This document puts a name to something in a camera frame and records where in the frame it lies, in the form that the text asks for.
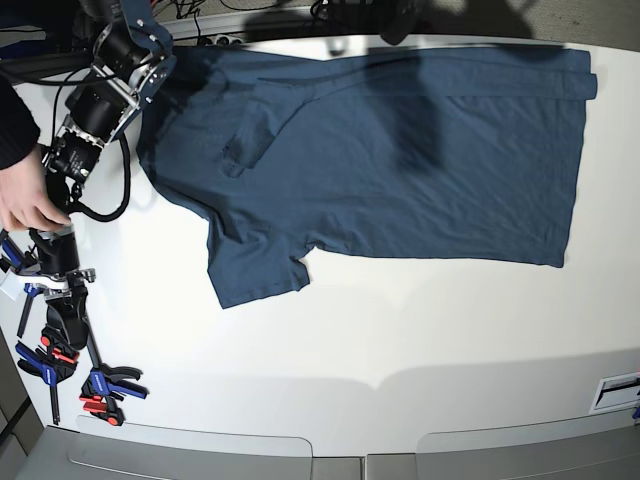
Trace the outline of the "person dark sleeve forearm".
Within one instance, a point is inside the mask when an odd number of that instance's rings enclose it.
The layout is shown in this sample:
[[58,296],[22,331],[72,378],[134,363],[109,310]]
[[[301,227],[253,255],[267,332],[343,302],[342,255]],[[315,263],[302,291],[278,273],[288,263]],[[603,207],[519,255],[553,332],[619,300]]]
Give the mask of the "person dark sleeve forearm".
[[0,88],[1,169],[24,159],[38,144],[40,128],[16,90],[1,77]]

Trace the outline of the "person hand at edge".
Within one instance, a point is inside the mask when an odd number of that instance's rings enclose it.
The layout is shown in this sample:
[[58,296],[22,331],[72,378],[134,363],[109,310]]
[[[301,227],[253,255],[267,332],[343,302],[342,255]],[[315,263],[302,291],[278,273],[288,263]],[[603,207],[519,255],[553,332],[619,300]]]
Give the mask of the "person hand at edge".
[[1,225],[5,230],[57,231],[70,223],[48,197],[39,144],[22,160],[1,170]]

